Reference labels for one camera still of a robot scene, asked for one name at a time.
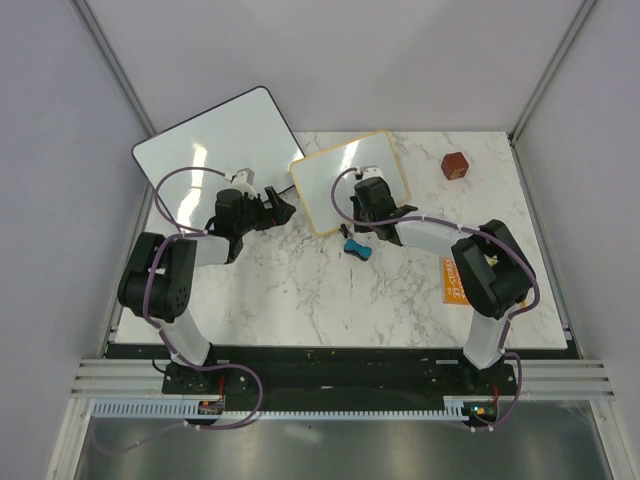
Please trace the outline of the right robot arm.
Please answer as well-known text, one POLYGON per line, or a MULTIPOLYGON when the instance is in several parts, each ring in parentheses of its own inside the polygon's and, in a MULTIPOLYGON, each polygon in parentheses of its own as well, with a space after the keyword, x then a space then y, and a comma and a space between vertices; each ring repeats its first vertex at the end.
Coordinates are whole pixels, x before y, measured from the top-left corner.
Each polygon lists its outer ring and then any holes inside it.
POLYGON ((473 308, 458 381, 467 392, 483 392, 494 381, 492 366, 504 354, 512 318, 537 304, 536 274, 507 225, 492 219, 478 227, 420 214, 398 206, 379 175, 356 176, 352 223, 358 231, 400 247, 428 251, 453 261, 464 295, 473 308))

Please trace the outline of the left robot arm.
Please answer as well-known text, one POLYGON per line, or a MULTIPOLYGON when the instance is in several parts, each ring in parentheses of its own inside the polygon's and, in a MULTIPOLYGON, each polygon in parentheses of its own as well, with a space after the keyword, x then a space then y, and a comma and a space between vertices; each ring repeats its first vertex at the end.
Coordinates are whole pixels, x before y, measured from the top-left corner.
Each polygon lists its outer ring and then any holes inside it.
POLYGON ((212 345, 189 312, 194 271, 233 263, 246 234, 288 223, 296 208, 271 186, 265 193, 263 201, 258 194, 224 189, 202 230, 170 236, 141 233, 121 276, 118 302, 158 332, 172 360, 187 366, 185 382, 198 393, 215 389, 220 371, 208 362, 212 345))

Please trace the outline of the yellow framed small whiteboard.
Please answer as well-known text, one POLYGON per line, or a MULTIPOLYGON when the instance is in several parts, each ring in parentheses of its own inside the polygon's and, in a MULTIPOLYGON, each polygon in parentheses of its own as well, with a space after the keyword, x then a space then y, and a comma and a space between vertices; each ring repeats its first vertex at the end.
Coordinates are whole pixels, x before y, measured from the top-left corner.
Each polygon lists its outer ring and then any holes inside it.
POLYGON ((292 162, 289 171, 313 232, 324 236, 337 231, 345 220, 338 205, 351 214, 350 197, 358 182, 356 167, 377 166, 397 204, 411 198, 408 182, 390 134, 379 130, 292 162))

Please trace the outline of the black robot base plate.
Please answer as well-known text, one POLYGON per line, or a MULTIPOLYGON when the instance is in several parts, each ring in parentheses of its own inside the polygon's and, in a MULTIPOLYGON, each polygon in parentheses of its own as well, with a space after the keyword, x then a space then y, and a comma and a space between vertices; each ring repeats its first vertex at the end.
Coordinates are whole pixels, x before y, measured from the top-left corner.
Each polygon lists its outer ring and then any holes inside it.
POLYGON ((264 407, 437 408, 448 397, 491 403, 517 387, 508 362, 478 370, 458 349, 219 347, 214 361, 217 371, 170 362, 163 394, 217 397, 257 413, 264 407))

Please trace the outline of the blue whiteboard eraser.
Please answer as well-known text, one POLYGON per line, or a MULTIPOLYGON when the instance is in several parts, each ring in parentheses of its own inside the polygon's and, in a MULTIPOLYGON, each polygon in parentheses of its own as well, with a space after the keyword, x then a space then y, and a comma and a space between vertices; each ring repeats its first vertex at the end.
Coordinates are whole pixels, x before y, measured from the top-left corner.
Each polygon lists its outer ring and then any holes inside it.
POLYGON ((343 252, 361 261, 368 261, 371 257, 372 249, 368 246, 361 245, 352 238, 348 238, 344 243, 343 252))

